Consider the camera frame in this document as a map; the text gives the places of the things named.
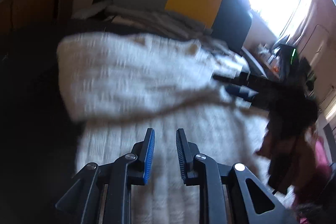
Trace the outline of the cream knitted sweater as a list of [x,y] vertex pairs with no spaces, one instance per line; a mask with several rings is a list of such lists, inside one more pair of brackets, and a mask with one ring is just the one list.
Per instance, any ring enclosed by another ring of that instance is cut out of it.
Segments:
[[84,126],[76,173],[90,162],[114,162],[143,141],[148,128],[155,131],[149,181],[131,187],[131,223],[200,223],[199,188],[181,177],[179,128],[200,153],[220,164],[244,164],[270,191],[266,162],[253,156],[265,134],[266,111],[213,79],[214,73],[242,74],[236,61],[214,57],[196,40],[103,32],[66,36],[57,57],[68,115]]

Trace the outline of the wooden desk with clutter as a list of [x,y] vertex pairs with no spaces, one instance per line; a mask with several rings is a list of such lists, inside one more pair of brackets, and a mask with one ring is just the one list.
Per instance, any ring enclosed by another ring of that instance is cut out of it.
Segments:
[[259,44],[254,47],[252,53],[262,66],[278,78],[280,77],[280,46],[275,45],[270,48],[266,44]]

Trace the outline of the pink fringed garment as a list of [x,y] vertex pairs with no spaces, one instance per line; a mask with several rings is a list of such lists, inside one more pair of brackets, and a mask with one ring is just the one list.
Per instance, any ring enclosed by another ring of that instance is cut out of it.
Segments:
[[313,134],[299,147],[298,175],[292,204],[301,223],[335,223],[335,168],[329,163],[322,137]]

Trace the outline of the grey cloth on bed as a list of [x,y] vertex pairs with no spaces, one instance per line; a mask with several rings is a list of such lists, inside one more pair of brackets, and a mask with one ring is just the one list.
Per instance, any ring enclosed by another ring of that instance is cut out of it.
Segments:
[[204,23],[176,12],[134,10],[109,5],[105,11],[116,16],[120,22],[181,42],[198,40],[204,50],[213,55],[234,55],[227,43],[211,37],[212,29]]

